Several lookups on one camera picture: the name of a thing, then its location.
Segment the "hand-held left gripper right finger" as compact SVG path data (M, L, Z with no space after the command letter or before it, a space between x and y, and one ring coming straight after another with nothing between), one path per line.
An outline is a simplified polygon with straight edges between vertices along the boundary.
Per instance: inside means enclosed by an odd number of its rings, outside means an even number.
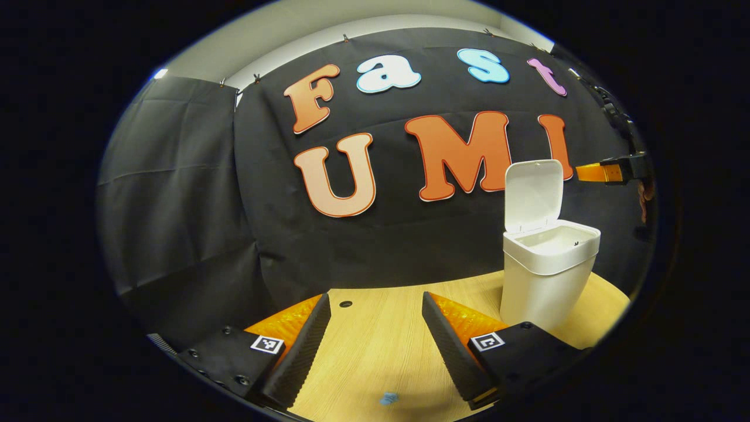
M520 397L583 353L531 322L509 326L432 292L422 296L421 315L472 410Z

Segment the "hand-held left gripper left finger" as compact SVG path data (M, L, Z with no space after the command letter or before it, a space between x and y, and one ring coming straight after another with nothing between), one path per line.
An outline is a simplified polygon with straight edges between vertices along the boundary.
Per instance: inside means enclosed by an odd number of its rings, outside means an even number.
M176 358L244 400L286 410L305 384L329 321L323 293L249 328L220 328Z

